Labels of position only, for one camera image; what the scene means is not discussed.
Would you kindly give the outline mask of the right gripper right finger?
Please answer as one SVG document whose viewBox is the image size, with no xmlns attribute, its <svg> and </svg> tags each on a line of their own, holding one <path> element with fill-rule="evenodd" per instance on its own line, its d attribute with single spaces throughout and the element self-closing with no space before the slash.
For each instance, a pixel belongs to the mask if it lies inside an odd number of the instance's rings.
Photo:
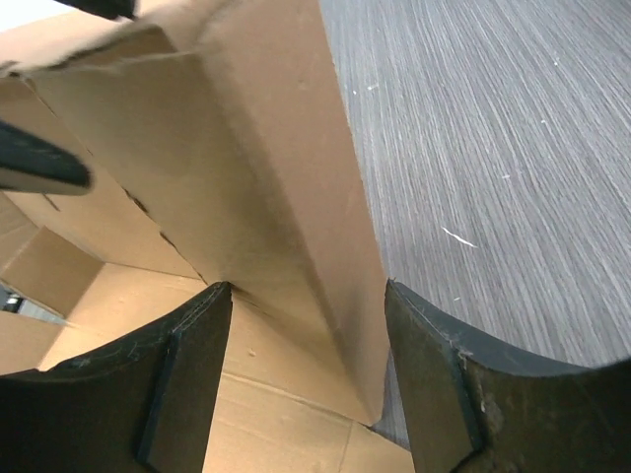
<svg viewBox="0 0 631 473">
<path fill-rule="evenodd" d="M 523 350 L 388 281 L 385 314 L 419 472 L 626 472 L 630 363 Z"/>
</svg>

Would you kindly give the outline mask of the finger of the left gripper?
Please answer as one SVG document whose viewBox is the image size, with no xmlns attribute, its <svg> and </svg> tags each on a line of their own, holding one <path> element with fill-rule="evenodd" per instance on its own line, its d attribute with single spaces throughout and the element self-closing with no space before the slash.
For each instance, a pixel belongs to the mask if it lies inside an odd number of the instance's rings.
<svg viewBox="0 0 631 473">
<path fill-rule="evenodd" d="M 58 2 L 107 20 L 134 20 L 136 18 L 135 0 L 58 0 Z"/>
<path fill-rule="evenodd" d="M 78 157 L 1 121 L 2 191 L 79 196 L 92 185 L 92 174 Z"/>
</svg>

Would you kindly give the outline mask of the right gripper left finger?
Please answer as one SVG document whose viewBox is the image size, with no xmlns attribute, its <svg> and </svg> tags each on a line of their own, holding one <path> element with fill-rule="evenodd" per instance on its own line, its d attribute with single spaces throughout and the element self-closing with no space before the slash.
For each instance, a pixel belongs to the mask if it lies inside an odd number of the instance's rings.
<svg viewBox="0 0 631 473">
<path fill-rule="evenodd" d="M 219 282 L 48 371 L 3 375 L 2 471 L 202 471 L 232 307 Z"/>
</svg>

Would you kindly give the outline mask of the brown cardboard blanks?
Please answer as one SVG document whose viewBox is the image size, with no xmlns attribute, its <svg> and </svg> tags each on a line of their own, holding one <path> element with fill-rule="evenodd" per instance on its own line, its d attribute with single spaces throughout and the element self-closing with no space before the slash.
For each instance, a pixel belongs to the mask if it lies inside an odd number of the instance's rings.
<svg viewBox="0 0 631 473">
<path fill-rule="evenodd" d="M 409 472 L 372 431 L 386 276 L 316 1 L 144 1 L 1 35 L 1 119 L 85 163 L 1 195 L 1 378 L 48 371 L 227 282 L 200 472 Z"/>
</svg>

